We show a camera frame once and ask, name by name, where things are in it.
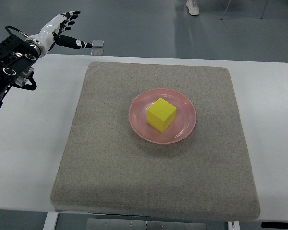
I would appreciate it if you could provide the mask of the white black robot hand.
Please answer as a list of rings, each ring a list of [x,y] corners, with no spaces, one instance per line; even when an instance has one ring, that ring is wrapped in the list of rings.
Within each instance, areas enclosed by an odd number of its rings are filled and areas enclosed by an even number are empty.
[[[71,29],[80,13],[80,11],[68,11],[58,14],[38,34],[27,37],[26,42],[37,51],[39,57],[45,56],[55,45],[72,49],[92,48],[91,43],[62,34]]]

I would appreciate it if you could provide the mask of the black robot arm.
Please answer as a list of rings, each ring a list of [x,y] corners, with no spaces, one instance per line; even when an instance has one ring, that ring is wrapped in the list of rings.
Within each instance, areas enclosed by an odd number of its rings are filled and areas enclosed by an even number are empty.
[[[28,38],[28,35],[13,26],[6,26],[9,37],[0,43],[0,109],[11,87],[34,91],[37,84],[33,78],[33,64],[41,50],[34,41],[24,41],[11,29]]]

